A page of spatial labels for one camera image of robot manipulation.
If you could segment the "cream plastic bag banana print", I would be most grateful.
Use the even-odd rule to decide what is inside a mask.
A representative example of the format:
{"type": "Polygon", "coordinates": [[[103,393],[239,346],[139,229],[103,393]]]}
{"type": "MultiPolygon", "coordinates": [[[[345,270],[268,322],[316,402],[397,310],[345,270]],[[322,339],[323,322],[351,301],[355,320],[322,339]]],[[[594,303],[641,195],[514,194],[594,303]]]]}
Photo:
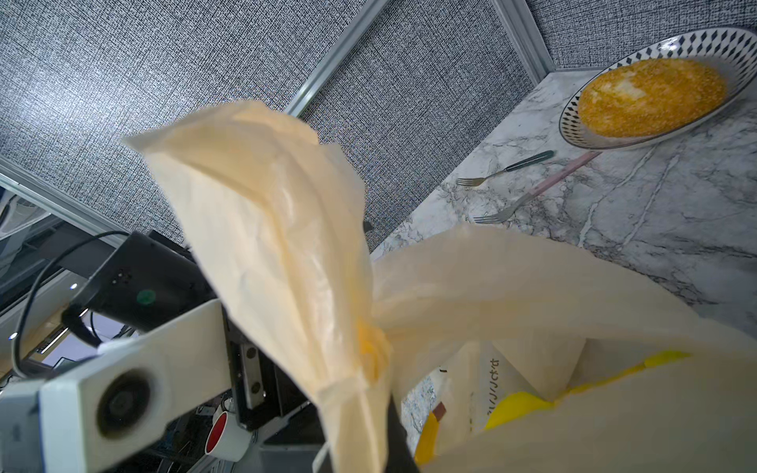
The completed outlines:
{"type": "Polygon", "coordinates": [[[388,406],[472,341],[559,372],[554,407],[456,441],[431,472],[752,472],[756,342],[650,279],[540,236],[461,225],[372,260],[341,149],[261,102],[128,137],[230,318],[317,406],[333,467],[380,472],[388,406]],[[568,391],[589,339],[662,351],[568,391]]]}

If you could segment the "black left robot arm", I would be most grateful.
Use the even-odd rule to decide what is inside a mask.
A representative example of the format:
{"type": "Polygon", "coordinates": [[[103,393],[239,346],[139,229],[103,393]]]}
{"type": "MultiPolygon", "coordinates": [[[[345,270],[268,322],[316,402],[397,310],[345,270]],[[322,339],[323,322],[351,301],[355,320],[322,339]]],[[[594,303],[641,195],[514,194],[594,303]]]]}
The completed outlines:
{"type": "MultiPolygon", "coordinates": [[[[100,341],[79,317],[90,309],[141,333],[151,332],[216,295],[191,255],[153,231],[133,233],[104,260],[61,321],[84,343],[100,341]]],[[[307,401],[287,374],[222,313],[232,398],[248,431],[307,401]]]]}

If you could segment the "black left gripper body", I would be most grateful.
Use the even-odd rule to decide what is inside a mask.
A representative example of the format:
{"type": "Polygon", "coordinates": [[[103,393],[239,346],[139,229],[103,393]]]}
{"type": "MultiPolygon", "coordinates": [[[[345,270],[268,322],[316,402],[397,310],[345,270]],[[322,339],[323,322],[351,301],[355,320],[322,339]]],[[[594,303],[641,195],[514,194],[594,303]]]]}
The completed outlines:
{"type": "Polygon", "coordinates": [[[295,382],[238,329],[224,307],[222,315],[239,425],[252,432],[305,404],[295,382]]]}

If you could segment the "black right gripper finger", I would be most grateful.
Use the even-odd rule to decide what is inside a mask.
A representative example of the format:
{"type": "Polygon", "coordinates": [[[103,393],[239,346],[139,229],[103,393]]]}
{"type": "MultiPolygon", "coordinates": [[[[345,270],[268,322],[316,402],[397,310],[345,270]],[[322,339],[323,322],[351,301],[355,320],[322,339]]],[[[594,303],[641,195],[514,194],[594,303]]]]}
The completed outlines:
{"type": "Polygon", "coordinates": [[[400,416],[394,400],[388,405],[388,461],[385,473],[419,473],[410,450],[407,433],[400,422],[400,416]]]}

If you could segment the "yellow banana bunch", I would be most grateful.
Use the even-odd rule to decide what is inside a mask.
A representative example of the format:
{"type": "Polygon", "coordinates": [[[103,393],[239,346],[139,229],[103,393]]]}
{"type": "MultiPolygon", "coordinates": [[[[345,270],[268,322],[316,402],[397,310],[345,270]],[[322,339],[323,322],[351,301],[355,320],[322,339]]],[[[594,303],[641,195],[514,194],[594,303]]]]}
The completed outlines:
{"type": "MultiPolygon", "coordinates": [[[[674,363],[678,360],[690,357],[690,354],[679,351],[664,351],[658,354],[646,358],[641,364],[638,364],[632,368],[628,368],[623,372],[619,372],[617,376],[607,378],[601,382],[593,382],[592,384],[582,384],[578,387],[566,391],[556,401],[548,402],[540,397],[530,394],[525,391],[515,392],[504,397],[494,409],[490,410],[485,417],[487,423],[484,430],[493,430],[501,425],[515,421],[526,415],[542,410],[550,410],[555,408],[559,402],[566,396],[571,394],[580,394],[588,391],[592,388],[612,384],[636,374],[636,372],[642,372],[644,370],[653,369],[659,366],[663,366],[669,363],[674,363]]],[[[417,465],[423,466],[428,464],[436,456],[436,447],[439,437],[439,431],[441,429],[441,423],[444,419],[444,415],[437,416],[437,408],[431,411],[427,418],[426,425],[421,433],[419,443],[415,449],[414,461],[417,465]]]]}

